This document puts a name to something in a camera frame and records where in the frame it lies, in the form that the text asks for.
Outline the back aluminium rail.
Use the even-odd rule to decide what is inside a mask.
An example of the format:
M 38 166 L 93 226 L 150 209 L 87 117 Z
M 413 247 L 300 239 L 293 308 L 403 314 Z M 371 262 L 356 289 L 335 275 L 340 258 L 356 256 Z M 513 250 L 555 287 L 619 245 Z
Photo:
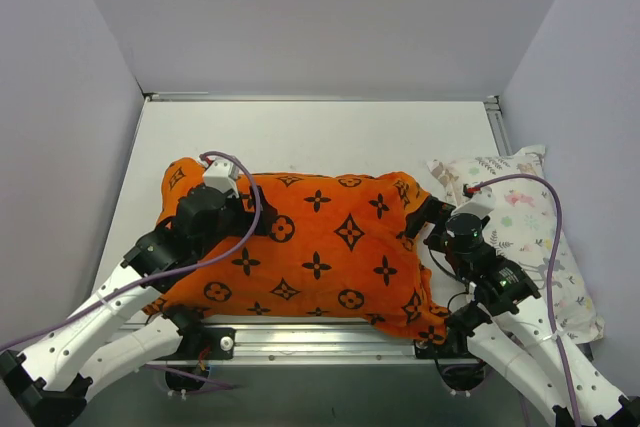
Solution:
M 221 94 L 214 92 L 145 92 L 143 96 L 149 101 L 156 102 L 278 102 L 278 101 L 347 101 L 347 102 L 482 102 L 490 105 L 500 103 L 499 95 L 489 96 L 453 96 L 418 94 L 387 94 L 387 95 L 328 95 L 328 94 Z

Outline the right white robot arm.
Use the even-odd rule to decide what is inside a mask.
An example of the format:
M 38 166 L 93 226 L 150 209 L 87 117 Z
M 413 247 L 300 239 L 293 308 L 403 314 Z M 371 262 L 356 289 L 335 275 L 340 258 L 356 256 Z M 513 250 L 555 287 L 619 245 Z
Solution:
M 429 196 L 407 218 L 410 237 L 432 225 L 426 246 L 445 256 L 471 295 L 446 321 L 446 349 L 484 361 L 551 426 L 638 425 L 638 398 L 596 369 L 554 324 L 551 302 L 529 275 L 484 240 L 492 201 L 478 194 L 456 208 Z

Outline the aluminium rail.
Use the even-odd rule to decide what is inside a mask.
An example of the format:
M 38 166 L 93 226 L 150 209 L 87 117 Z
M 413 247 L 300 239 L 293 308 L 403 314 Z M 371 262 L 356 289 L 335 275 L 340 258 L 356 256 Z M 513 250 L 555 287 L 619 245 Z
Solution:
M 498 153 L 501 156 L 510 156 L 513 149 L 503 119 L 503 112 L 498 96 L 487 97 L 484 101 L 485 112 L 496 143 Z
M 330 322 L 210 324 L 236 330 L 233 358 L 230 360 L 161 360 L 169 365 L 187 366 L 229 364 L 262 365 L 409 365 L 419 360 L 414 342 L 387 336 L 366 323 Z M 467 360 L 441 360 L 441 364 L 472 363 Z
M 145 92 L 143 96 L 149 101 L 156 102 L 278 102 L 278 101 L 347 101 L 347 102 L 482 102 L 490 105 L 500 103 L 499 95 L 489 96 L 453 96 L 418 94 L 387 94 L 387 95 L 328 95 L 328 94 L 221 94 L 214 92 Z

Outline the right aluminium rail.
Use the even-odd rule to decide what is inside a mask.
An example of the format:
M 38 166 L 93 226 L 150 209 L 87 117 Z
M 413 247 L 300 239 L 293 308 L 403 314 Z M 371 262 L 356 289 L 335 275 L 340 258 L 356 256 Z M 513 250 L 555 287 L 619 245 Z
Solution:
M 503 112 L 498 96 L 487 97 L 484 101 L 485 112 L 496 143 L 498 153 L 501 156 L 510 156 L 513 149 L 503 119 Z

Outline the front aluminium rail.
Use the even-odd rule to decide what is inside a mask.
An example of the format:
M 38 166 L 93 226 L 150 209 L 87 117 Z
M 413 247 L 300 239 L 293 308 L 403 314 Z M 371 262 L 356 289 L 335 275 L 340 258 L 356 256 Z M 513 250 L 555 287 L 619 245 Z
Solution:
M 169 365 L 187 366 L 229 364 L 262 365 L 409 365 L 419 360 L 414 342 L 387 336 L 366 323 L 330 322 L 210 324 L 236 330 L 233 358 L 230 360 L 161 360 Z M 472 363 L 467 360 L 441 360 L 441 364 Z

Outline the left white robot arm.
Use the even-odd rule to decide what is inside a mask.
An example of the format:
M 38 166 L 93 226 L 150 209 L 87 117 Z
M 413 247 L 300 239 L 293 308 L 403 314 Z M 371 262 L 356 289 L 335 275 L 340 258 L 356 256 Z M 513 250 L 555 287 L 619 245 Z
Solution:
M 223 240 L 246 243 L 266 235 L 276 210 L 257 185 L 254 210 L 234 190 L 204 184 L 182 197 L 174 215 L 140 237 L 108 279 L 61 325 L 22 351 L 1 354 L 1 381 L 35 426 L 69 426 L 104 387 L 144 364 L 175 354 L 190 358 L 207 333 L 198 314 L 183 305 L 155 315 L 143 328 L 112 335 L 199 266 Z

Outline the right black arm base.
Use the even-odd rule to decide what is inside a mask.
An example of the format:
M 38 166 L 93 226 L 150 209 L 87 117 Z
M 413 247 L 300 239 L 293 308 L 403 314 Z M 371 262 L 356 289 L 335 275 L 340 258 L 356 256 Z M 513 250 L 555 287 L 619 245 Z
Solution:
M 445 319 L 446 337 L 436 342 L 434 333 L 424 333 L 414 342 L 414 354 L 419 360 L 467 360 L 473 359 L 468 340 L 476 337 L 474 330 L 482 324 L 490 324 L 490 317 L 470 305 L 461 308 Z

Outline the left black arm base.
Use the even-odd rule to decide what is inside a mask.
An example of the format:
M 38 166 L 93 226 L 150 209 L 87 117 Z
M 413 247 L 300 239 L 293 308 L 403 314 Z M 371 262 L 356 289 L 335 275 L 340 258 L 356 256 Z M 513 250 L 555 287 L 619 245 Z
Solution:
M 230 360 L 234 355 L 236 330 L 205 324 L 194 312 L 177 311 L 168 319 L 178 328 L 181 340 L 169 360 Z

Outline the orange black patterned pillowcase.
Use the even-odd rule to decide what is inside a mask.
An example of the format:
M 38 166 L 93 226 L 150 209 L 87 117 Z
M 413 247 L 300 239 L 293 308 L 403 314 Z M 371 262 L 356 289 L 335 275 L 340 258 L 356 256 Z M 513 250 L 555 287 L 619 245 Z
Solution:
M 277 212 L 265 234 L 223 240 L 145 314 L 183 305 L 204 316 L 361 318 L 388 335 L 445 341 L 448 312 L 433 300 L 430 270 L 406 234 L 428 198 L 413 177 L 243 176 L 246 208 L 252 185 Z

